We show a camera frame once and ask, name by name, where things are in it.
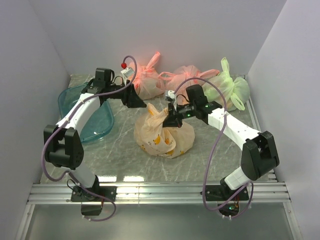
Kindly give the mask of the teal plastic tray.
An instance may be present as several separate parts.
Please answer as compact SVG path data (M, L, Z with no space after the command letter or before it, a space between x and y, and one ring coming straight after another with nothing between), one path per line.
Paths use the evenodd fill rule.
M64 118L76 105L83 88L87 84L70 87L58 96L58 108L60 117ZM108 101L97 109L89 118L80 133L80 140L83 144L98 140L109 134L114 126L114 115Z

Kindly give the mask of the orange printed plastic bag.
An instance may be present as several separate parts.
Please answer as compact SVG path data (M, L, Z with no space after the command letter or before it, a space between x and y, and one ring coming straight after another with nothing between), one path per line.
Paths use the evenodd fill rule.
M151 156L173 159L193 147L195 131L190 124L183 122L182 127L163 127L168 108L158 111L153 104L148 103L146 109L147 112L135 122L133 132L142 150Z

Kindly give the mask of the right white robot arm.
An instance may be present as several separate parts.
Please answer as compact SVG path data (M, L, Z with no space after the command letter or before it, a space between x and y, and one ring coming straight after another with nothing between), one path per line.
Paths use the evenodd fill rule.
M220 194L226 200L233 199L238 189L250 181L256 181L280 164L274 136L269 131L260 132L242 123L215 101L208 101L203 88L192 85L186 89L189 102L177 103L177 96L167 90L168 115L163 127L183 126L183 120L191 117L219 130L241 150L240 167L221 181Z

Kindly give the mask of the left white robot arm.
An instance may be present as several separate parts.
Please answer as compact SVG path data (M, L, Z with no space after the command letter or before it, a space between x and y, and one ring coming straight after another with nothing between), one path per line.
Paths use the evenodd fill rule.
M63 176L69 175L89 201L101 197L98 177L83 163L84 149L80 134L91 116L108 99L121 100L127 108L145 108L147 105L137 95L133 84L137 67L122 63L122 83L114 83L115 73L108 68L97 68L95 76L82 89L79 99L68 114L55 125L47 125L43 131L44 146L41 153L41 168L46 177L54 181L46 169L46 163L65 168Z

